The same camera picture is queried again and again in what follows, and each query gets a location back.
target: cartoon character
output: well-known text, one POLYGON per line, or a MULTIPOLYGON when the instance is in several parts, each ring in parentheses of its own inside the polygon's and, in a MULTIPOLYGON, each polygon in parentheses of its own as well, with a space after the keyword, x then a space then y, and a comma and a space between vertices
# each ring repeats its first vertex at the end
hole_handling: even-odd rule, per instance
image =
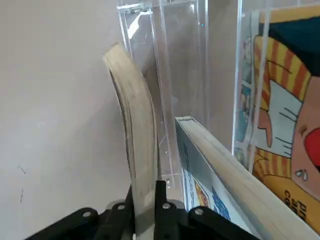
POLYGON ((245 155, 241 148, 234 148, 234 156, 242 165, 245 164, 245 155))
POLYGON ((194 180, 194 185, 200 206, 210 208, 209 197, 206 195, 205 191, 201 188, 199 183, 196 182, 196 180, 194 180))
POLYGON ((236 140, 243 142, 246 136, 251 104, 251 89, 245 85, 241 87, 241 94, 237 110, 237 133, 236 140))
MULTIPOLYGON (((320 7, 316 8, 317 13, 297 8, 271 15, 261 105, 254 103, 259 120, 253 136, 253 174, 320 232, 320 32, 314 31, 320 27, 320 7)), ((262 47, 262 36, 256 36, 256 90, 262 47)))

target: transparent plastic holder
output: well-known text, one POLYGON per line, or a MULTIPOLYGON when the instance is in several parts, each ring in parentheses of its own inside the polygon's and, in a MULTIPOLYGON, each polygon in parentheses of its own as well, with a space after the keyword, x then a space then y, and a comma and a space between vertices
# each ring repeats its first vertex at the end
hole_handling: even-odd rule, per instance
POLYGON ((120 0, 118 14, 124 46, 151 92, 162 178, 170 192, 181 191, 175 117, 191 115, 206 127, 210 116, 208 1, 120 0))

